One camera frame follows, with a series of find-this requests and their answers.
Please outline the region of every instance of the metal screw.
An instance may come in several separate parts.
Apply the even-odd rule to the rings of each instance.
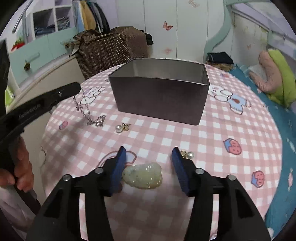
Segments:
[[[231,181],[234,181],[236,179],[236,176],[234,175],[229,175],[228,178],[231,180]]]
[[[69,175],[69,174],[66,174],[63,176],[64,181],[69,181],[70,179],[71,179],[71,175]]]
[[[197,168],[197,169],[195,169],[195,173],[201,175],[201,174],[204,174],[205,171],[201,168]]]
[[[98,167],[98,168],[96,168],[96,169],[94,170],[94,172],[95,172],[96,174],[101,174],[101,173],[104,172],[104,170],[103,170],[103,168]]]

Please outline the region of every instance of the finger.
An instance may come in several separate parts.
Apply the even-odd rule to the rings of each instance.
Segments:
[[[8,185],[13,185],[15,183],[15,179],[13,175],[7,170],[0,169],[0,186],[5,187]]]
[[[17,147],[17,158],[19,160],[22,160],[27,156],[29,156],[29,153],[27,151],[25,141],[22,137],[19,137],[19,142],[18,142],[18,147]]]
[[[21,177],[28,171],[32,171],[32,164],[29,160],[29,153],[23,156],[23,159],[19,159],[19,162],[15,166],[15,176]]]
[[[23,188],[23,191],[28,192],[33,189],[33,186],[34,186],[34,174],[32,173],[31,182],[26,187]]]
[[[21,176],[17,181],[17,188],[19,190],[27,190],[34,183],[34,175],[32,172],[28,172],[25,175]]]

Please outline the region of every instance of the bag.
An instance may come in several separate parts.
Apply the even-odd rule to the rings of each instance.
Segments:
[[[74,36],[77,62],[85,79],[134,58],[148,58],[146,36],[134,27],[116,27],[109,34],[86,30]]]

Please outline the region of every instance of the pink checkered tablecloth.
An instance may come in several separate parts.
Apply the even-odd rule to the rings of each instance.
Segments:
[[[87,126],[72,98],[53,112],[42,143],[47,153],[41,168],[46,195],[64,174],[86,175],[124,146],[134,165],[159,163],[163,183],[153,190],[123,183],[120,193],[105,198],[114,240],[183,240],[194,199],[182,193],[173,170],[170,154],[177,146],[194,152],[193,162],[211,175],[237,176],[265,215],[279,182],[282,140],[264,103],[245,84],[206,65],[209,95],[200,124],[192,126],[119,112],[108,80],[116,68],[81,85],[93,118],[107,116],[102,128]],[[81,94],[77,100],[85,104]],[[130,123],[130,130],[118,134],[115,126],[122,122]],[[81,195],[81,235],[87,239],[83,200]],[[212,234],[218,226],[218,207],[214,195]]]

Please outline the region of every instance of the pink pillow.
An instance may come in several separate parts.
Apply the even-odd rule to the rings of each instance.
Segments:
[[[259,89],[261,89],[264,93],[274,93],[278,87],[282,85],[282,77],[279,68],[276,66],[267,51],[262,51],[259,54],[259,63],[265,69],[267,82],[252,71],[250,71],[249,75]]]

